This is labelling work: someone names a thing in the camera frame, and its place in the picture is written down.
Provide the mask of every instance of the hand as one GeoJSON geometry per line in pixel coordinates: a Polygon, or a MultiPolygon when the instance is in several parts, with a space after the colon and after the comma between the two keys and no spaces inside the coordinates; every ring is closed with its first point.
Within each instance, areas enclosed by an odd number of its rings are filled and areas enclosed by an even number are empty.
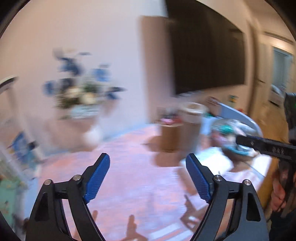
{"type": "MultiPolygon", "coordinates": [[[[279,182],[279,171],[277,170],[274,174],[273,174],[273,191],[271,193],[271,209],[273,211],[280,211],[280,205],[283,203],[284,198],[285,198],[285,190],[283,189],[283,187],[281,186],[280,182],[279,182]]],[[[286,206],[286,202],[284,202],[281,205],[281,208],[284,208],[286,206]]]]}

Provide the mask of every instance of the flower arrangement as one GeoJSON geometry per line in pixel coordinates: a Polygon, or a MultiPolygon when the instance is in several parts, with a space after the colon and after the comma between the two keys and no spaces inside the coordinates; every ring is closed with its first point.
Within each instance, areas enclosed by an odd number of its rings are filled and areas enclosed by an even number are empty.
{"type": "Polygon", "coordinates": [[[44,85],[45,94],[55,96],[56,107],[69,109],[67,118],[87,118],[98,114],[99,106],[110,99],[118,99],[115,92],[124,91],[115,87],[110,81],[108,64],[101,64],[99,68],[84,74],[78,57],[88,56],[90,53],[78,53],[72,58],[65,57],[62,50],[54,50],[54,57],[62,62],[61,72],[68,72],[69,78],[58,81],[47,81],[44,85]]]}

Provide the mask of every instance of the white flower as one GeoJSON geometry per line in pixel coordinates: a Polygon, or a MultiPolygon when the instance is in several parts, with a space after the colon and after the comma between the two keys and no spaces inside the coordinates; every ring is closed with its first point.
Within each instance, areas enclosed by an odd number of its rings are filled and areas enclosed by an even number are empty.
{"type": "Polygon", "coordinates": [[[80,97],[80,103],[82,104],[96,104],[96,95],[94,93],[84,93],[80,97]]]}
{"type": "Polygon", "coordinates": [[[66,98],[77,98],[81,94],[81,89],[79,87],[70,87],[66,90],[66,98]]]}

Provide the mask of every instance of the doorway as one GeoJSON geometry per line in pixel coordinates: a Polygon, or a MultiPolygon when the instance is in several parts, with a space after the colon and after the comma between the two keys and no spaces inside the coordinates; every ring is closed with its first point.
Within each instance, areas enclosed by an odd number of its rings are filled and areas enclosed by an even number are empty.
{"type": "Polygon", "coordinates": [[[282,92],[292,91],[290,79],[293,55],[284,50],[274,47],[274,70],[272,85],[282,92]]]}

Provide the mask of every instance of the teal object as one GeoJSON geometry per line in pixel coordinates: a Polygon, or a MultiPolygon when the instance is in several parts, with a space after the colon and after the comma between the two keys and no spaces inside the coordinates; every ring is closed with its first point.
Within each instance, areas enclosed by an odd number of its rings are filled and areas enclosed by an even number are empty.
{"type": "Polygon", "coordinates": [[[4,179],[0,182],[0,210],[10,227],[13,225],[12,214],[15,213],[18,181],[4,179]]]}
{"type": "Polygon", "coordinates": [[[249,151],[239,151],[233,145],[224,145],[223,147],[241,156],[249,155],[249,151]]]}
{"type": "Polygon", "coordinates": [[[206,113],[206,114],[205,114],[205,117],[206,117],[206,118],[209,118],[209,117],[215,117],[215,116],[213,116],[211,113],[206,113]]]}
{"type": "Polygon", "coordinates": [[[229,135],[233,133],[233,129],[230,125],[223,125],[220,126],[219,132],[223,135],[229,135]]]}

